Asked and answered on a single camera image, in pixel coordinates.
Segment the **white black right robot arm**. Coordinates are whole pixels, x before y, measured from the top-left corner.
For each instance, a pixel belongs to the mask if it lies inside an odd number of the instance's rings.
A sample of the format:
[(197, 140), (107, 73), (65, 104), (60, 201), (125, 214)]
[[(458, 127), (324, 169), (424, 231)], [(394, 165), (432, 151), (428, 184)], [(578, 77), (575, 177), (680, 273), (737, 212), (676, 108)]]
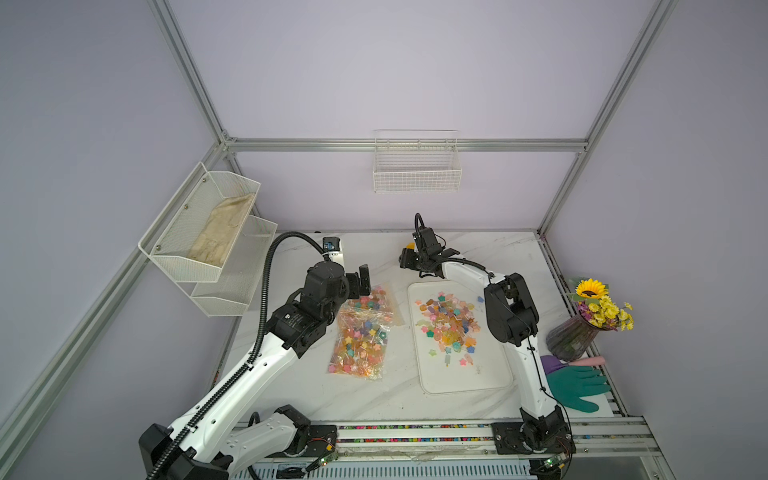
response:
[(512, 434), (500, 433), (507, 449), (526, 453), (561, 450), (571, 458), (575, 447), (567, 412), (549, 388), (538, 348), (539, 314), (524, 277), (499, 276), (484, 265), (463, 258), (442, 237), (414, 216), (414, 245), (398, 258), (402, 269), (419, 276), (456, 282), (484, 299), (487, 327), (495, 340), (511, 351), (511, 368), (520, 394), (522, 425)]

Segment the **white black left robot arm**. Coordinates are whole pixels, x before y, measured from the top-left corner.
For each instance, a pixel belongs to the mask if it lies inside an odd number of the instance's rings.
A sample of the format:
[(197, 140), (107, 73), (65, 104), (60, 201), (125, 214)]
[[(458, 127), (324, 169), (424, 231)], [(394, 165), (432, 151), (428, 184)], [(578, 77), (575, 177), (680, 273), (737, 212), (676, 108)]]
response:
[[(289, 238), (306, 241), (323, 259), (308, 269), (302, 288), (270, 311), (273, 257)], [(253, 411), (266, 388), (326, 334), (347, 300), (370, 292), (368, 266), (346, 272), (339, 238), (316, 242), (301, 232), (279, 235), (265, 258), (259, 330), (253, 346), (185, 414), (169, 426), (153, 424), (141, 435), (139, 448), (147, 478), (231, 479), (273, 454), (302, 453), (311, 422), (290, 405), (245, 429), (237, 424)]]

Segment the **pile of candies on tray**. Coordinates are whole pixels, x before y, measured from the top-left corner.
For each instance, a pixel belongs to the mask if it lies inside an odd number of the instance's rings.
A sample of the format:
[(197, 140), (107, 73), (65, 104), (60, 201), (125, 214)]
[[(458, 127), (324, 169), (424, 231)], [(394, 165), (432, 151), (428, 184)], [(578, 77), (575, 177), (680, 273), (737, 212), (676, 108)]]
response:
[(475, 306), (452, 293), (438, 292), (425, 300), (414, 301), (417, 339), (426, 342), (426, 355), (442, 358), (446, 367), (474, 364), (481, 325)]

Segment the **white plastic tray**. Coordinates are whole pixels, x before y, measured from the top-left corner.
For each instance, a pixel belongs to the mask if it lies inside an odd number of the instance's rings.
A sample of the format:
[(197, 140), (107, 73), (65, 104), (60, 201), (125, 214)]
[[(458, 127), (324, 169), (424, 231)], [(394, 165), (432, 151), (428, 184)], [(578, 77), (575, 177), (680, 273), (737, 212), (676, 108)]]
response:
[(428, 394), (504, 389), (513, 374), (487, 326), (484, 301), (453, 281), (407, 289), (421, 386)]

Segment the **beige cloth in shelf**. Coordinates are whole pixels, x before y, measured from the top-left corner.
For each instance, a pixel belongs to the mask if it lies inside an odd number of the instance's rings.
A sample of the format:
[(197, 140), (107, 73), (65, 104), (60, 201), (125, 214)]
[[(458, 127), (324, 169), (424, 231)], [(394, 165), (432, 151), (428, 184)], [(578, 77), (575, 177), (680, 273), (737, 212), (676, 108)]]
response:
[(255, 198), (255, 193), (229, 197), (214, 207), (187, 257), (222, 268)]

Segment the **white two-tier mesh shelf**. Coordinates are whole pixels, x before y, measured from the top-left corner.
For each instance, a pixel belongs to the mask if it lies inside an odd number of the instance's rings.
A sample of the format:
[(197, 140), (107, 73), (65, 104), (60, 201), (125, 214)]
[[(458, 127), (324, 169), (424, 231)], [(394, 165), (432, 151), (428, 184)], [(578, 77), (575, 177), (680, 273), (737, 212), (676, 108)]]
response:
[(208, 317), (251, 305), (277, 224), (255, 214), (261, 184), (198, 164), (138, 249)]

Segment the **purple object beside vase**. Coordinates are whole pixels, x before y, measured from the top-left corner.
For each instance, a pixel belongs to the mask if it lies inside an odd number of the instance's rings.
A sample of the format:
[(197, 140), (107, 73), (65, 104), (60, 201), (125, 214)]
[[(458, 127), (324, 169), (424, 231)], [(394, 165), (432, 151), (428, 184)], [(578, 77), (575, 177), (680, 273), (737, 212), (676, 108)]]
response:
[(546, 376), (568, 366), (567, 363), (559, 360), (553, 355), (542, 355), (540, 360)]

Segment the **dark glass vase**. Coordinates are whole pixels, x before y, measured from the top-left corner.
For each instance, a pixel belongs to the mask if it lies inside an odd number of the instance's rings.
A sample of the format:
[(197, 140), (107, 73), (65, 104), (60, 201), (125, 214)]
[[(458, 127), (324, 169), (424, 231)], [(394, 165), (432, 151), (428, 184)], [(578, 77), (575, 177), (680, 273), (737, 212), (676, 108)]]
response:
[(600, 332), (601, 329), (576, 315), (547, 334), (546, 346), (557, 359), (571, 362), (584, 355)]

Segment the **sunflower and yellow flower bouquet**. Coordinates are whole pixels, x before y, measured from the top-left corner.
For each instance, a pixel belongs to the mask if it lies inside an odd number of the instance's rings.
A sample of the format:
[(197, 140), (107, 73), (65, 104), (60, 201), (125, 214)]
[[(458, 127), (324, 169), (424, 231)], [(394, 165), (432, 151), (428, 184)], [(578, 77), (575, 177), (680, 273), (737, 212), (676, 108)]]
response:
[(571, 278), (568, 283), (573, 288), (568, 298), (575, 307), (571, 323), (595, 331), (634, 329), (633, 307), (629, 303), (616, 303), (606, 283), (588, 277)]

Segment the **green rubber glove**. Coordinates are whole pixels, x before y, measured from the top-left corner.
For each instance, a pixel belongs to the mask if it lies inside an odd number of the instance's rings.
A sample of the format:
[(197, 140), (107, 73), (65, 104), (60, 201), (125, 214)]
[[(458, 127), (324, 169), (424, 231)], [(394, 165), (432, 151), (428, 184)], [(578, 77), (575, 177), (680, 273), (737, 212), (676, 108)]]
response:
[(589, 366), (566, 366), (546, 374), (552, 396), (567, 408), (595, 413), (599, 406), (587, 397), (604, 395), (611, 388), (600, 370)]

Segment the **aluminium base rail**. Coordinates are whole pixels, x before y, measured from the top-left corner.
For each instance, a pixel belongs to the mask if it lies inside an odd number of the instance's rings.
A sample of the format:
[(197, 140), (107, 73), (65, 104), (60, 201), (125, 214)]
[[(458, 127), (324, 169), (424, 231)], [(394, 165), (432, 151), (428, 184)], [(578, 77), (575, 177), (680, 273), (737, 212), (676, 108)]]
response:
[(211, 459), (180, 447), (164, 479), (575, 479), (586, 461), (613, 478), (673, 473), (638, 417), (582, 418), (529, 446), (513, 421), (311, 424), (284, 414), (225, 435)]

